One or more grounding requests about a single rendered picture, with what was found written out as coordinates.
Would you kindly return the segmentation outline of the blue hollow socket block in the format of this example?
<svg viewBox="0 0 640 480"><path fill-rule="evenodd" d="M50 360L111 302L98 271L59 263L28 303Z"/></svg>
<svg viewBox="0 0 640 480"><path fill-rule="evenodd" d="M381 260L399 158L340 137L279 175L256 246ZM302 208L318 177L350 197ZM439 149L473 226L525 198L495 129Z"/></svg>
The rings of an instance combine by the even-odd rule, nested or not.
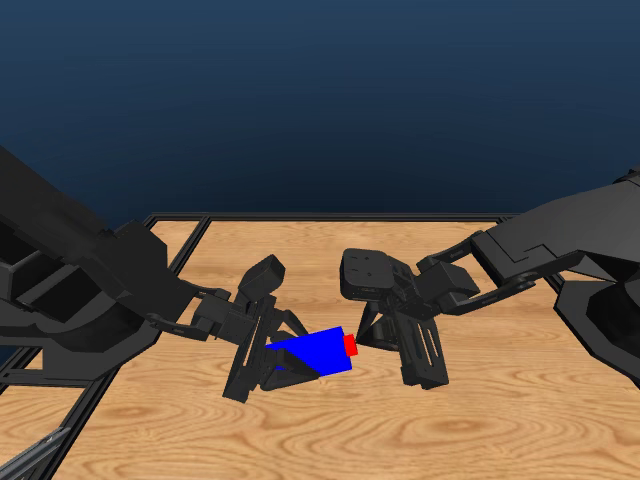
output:
<svg viewBox="0 0 640 480"><path fill-rule="evenodd" d="M338 326L308 335L266 345L267 349L286 349L320 373L328 376L352 369L351 357L345 354L343 329Z"/></svg>

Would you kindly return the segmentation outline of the grey aluminium strut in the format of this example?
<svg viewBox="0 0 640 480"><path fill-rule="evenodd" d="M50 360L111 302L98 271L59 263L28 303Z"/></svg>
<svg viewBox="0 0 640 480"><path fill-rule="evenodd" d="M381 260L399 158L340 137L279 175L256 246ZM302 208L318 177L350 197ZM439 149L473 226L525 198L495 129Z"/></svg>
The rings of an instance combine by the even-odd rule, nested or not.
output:
<svg viewBox="0 0 640 480"><path fill-rule="evenodd" d="M60 447L70 428L59 427L0 466L0 480L28 480Z"/></svg>

